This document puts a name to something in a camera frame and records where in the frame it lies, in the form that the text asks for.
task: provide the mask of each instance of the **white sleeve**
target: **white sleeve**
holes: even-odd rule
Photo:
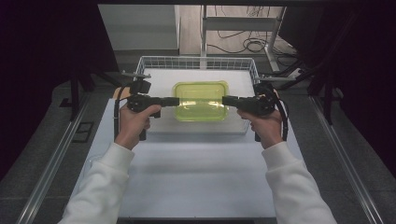
[[[81,181],[60,223],[116,223],[133,157],[131,150],[111,144]]]
[[[290,153],[286,142],[265,149],[262,155],[268,167],[266,178],[273,192],[278,224],[336,223],[320,197],[314,177],[304,162]]]

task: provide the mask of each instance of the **aluminum rail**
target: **aluminum rail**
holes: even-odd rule
[[[353,166],[352,161],[348,157],[347,151],[341,143],[340,139],[338,138],[335,129],[333,128],[333,126],[329,125],[327,120],[324,118],[324,115],[321,112],[323,111],[323,108],[320,104],[319,98],[317,96],[310,96],[309,99],[311,100],[311,103],[314,106],[315,111],[317,112],[320,123],[323,126],[325,133],[329,137],[335,154],[341,162],[344,172],[346,173],[346,177],[349,180],[356,195],[358,196],[361,207],[363,208],[364,213],[368,217],[370,223],[384,223],[381,216],[379,215],[378,209],[376,208],[375,202],[371,197],[370,192],[361,181],[361,178],[358,175],[355,167]]]
[[[78,111],[74,121],[70,121],[64,136],[62,137],[59,145],[56,147],[55,151],[52,153],[49,162],[43,172],[43,174],[38,179],[29,200],[25,204],[17,223],[32,223],[35,219],[35,215],[42,204],[47,191],[50,188],[53,178],[58,172],[59,166],[64,159],[64,154],[72,141],[73,135],[75,134],[79,123],[85,113],[88,102],[90,100],[90,93],[85,93],[82,96],[80,110]]]

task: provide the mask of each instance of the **white wall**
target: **white wall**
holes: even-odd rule
[[[114,50],[178,49],[178,6],[99,5]]]

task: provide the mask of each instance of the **green plastic container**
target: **green plastic container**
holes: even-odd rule
[[[173,95],[180,98],[175,117],[180,121],[219,121],[227,117],[228,107],[221,104],[228,94],[225,81],[178,82]]]

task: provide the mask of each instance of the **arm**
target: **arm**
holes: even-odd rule
[[[273,192],[276,219],[283,223],[336,223],[322,200],[314,177],[304,163],[289,151],[286,142],[262,152],[267,163],[266,178]]]
[[[257,117],[238,110],[243,119],[249,119],[251,128],[261,140],[268,172],[266,178],[273,192],[276,219],[279,224],[336,223],[329,206],[320,197],[314,177],[304,162],[296,159],[281,137],[281,117],[275,111],[266,117]]]
[[[139,114],[126,106],[120,109],[120,134],[105,156],[95,161],[67,204],[60,223],[116,223],[123,192],[128,181],[128,168],[139,142],[139,134],[149,128],[149,115],[161,109],[148,107]]]

